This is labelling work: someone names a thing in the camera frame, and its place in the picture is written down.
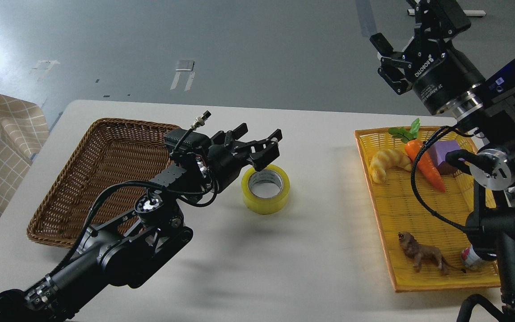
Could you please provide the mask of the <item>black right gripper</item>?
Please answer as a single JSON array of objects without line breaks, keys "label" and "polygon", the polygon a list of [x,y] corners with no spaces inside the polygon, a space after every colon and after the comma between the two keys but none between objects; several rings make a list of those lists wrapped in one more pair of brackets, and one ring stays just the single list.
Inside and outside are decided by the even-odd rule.
[{"label": "black right gripper", "polygon": [[432,115],[485,81],[478,68],[452,44],[471,27],[455,0],[409,0],[414,36],[395,51],[382,33],[369,39],[378,53],[378,75],[398,94],[413,91]]}]

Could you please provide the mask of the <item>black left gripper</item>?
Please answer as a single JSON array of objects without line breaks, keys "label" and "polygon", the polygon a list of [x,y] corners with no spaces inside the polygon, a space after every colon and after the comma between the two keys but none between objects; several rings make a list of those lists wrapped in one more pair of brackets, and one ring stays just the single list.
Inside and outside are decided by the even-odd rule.
[{"label": "black left gripper", "polygon": [[264,170],[279,157],[279,141],[283,139],[282,130],[277,129],[262,140],[238,141],[247,134],[246,123],[230,131],[219,131],[209,140],[206,162],[215,191],[223,191],[241,173],[246,165],[255,171]]}]

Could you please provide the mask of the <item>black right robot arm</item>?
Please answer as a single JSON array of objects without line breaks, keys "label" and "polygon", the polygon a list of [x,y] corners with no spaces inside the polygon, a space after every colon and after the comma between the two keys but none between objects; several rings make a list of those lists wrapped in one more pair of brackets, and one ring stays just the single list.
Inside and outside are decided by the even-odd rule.
[{"label": "black right robot arm", "polygon": [[474,178],[473,211],[461,225],[425,205],[436,218],[462,231],[476,254],[498,262],[502,308],[471,295],[457,320],[468,322],[476,305],[499,322],[515,322],[515,59],[485,79],[452,44],[471,23],[455,0],[410,0],[414,35],[395,51],[383,34],[370,37],[380,55],[378,74],[397,93],[413,90],[428,111],[450,113],[456,124],[437,130],[416,156],[442,136],[482,134],[488,143],[476,153],[463,149],[447,160]]}]

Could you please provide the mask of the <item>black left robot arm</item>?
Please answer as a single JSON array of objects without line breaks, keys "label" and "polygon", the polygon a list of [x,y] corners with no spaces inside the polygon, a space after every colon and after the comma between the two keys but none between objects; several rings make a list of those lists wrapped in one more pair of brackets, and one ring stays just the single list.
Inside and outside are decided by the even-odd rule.
[{"label": "black left robot arm", "polygon": [[[94,200],[83,228],[59,265],[25,291],[0,293],[0,322],[64,322],[73,318],[105,287],[141,287],[192,240],[178,200],[190,206],[209,206],[246,165],[257,172],[279,156],[282,131],[262,140],[241,141],[248,131],[242,123],[212,137],[196,132],[210,116],[164,136],[172,161],[149,181],[126,181],[109,186]],[[133,208],[102,223],[92,224],[102,205],[123,187],[144,192]]]}]

